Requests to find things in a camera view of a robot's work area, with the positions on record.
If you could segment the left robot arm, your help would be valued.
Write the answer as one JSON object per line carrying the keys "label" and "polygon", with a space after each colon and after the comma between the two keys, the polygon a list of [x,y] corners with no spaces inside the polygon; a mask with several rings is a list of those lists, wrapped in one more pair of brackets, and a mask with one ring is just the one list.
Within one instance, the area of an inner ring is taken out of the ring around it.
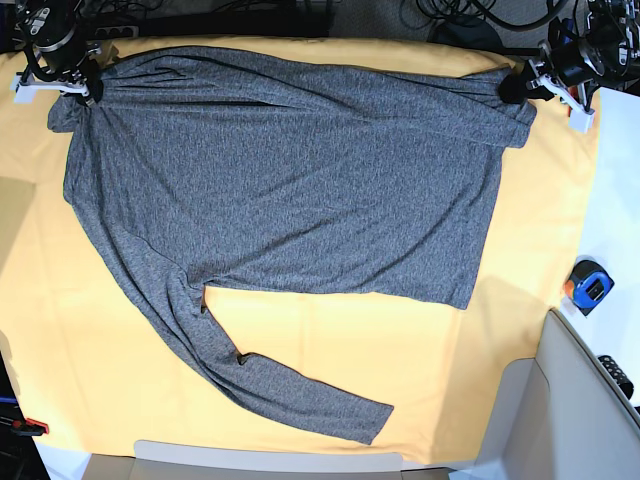
{"label": "left robot arm", "polygon": [[498,89],[502,101],[560,98],[573,114],[592,117],[594,93],[639,78],[639,3],[589,1],[584,30],[556,22],[537,56],[507,76]]}

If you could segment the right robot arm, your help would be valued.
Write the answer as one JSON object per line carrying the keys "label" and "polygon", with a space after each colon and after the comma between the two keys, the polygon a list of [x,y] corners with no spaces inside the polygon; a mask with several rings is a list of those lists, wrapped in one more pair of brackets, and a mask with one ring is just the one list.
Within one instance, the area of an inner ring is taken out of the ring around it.
{"label": "right robot arm", "polygon": [[102,99],[104,86],[97,57],[98,42],[87,38],[80,3],[18,1],[16,26],[24,39],[24,71],[14,75],[11,89],[16,103],[30,103],[39,91],[71,95],[86,106]]}

